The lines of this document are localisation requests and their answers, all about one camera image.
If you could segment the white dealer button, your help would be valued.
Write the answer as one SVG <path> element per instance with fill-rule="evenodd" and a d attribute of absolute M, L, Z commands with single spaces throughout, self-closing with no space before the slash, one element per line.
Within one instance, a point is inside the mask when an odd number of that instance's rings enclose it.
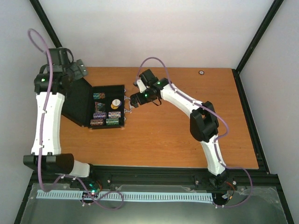
<path fill-rule="evenodd" d="M 112 103 L 118 104 L 119 106 L 121 105 L 121 101 L 119 99 L 114 99 Z"/>

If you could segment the grey chip stack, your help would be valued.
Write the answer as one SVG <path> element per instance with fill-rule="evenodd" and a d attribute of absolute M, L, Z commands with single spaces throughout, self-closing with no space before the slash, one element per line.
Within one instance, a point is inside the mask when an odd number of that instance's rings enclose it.
<path fill-rule="evenodd" d="M 121 117 L 121 112 L 120 111 L 109 112 L 108 117 L 110 119 L 120 118 Z"/>

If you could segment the black poker set case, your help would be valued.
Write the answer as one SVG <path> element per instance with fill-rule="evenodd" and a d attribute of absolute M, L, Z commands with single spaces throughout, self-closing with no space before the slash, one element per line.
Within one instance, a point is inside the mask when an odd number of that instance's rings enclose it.
<path fill-rule="evenodd" d="M 94 93 L 105 93 L 104 99 L 93 99 Z M 125 125 L 125 85 L 91 86 L 85 79 L 75 81 L 71 86 L 69 96 L 63 104 L 62 115 L 82 127 L 90 129 L 120 128 Z M 119 99 L 121 105 L 118 109 L 112 109 L 111 103 L 114 99 Z M 106 119 L 109 112 L 120 111 L 119 125 L 107 126 Z M 90 121 L 95 112 L 106 112 L 107 117 L 102 126 L 91 126 Z"/>

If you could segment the brown chip stack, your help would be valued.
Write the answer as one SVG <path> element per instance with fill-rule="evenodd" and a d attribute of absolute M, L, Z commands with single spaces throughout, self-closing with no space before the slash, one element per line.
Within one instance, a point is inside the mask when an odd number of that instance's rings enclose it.
<path fill-rule="evenodd" d="M 90 121 L 90 125 L 91 126 L 102 126 L 104 124 L 104 120 L 103 119 L 92 119 Z"/>

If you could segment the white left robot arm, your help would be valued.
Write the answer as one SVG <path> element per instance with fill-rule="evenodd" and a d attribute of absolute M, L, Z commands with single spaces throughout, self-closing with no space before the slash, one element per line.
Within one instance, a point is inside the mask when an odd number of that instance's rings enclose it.
<path fill-rule="evenodd" d="M 61 116 L 79 126 L 87 125 L 91 86 L 84 79 L 87 70 L 82 60 L 74 61 L 67 48 L 50 49 L 51 59 L 34 80 L 37 120 L 31 153 L 23 163 L 34 171 L 81 177 L 87 188 L 96 185 L 97 176 L 88 163 L 63 154 L 60 145 Z"/>

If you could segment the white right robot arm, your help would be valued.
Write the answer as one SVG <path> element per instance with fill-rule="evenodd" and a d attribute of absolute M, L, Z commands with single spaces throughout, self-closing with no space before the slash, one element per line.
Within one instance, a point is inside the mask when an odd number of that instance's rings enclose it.
<path fill-rule="evenodd" d="M 158 79 L 147 69 L 137 76 L 134 86 L 139 91 L 130 96 L 130 104 L 137 108 L 140 105 L 162 100 L 171 103 L 184 112 L 190 121 L 190 133 L 204 151 L 207 169 L 210 173 L 210 185 L 219 189 L 228 178 L 226 164 L 223 161 L 218 141 L 219 122 L 211 102 L 198 101 L 182 92 L 169 79 Z"/>

